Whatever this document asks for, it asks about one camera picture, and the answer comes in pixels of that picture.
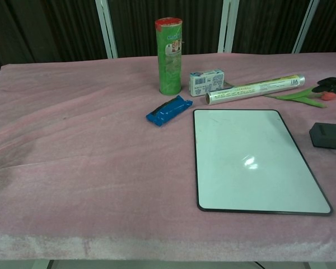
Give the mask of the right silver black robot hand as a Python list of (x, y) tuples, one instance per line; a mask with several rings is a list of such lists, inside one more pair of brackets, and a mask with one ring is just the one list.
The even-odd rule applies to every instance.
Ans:
[(328, 77), (318, 81), (315, 92), (333, 92), (336, 94), (336, 77)]

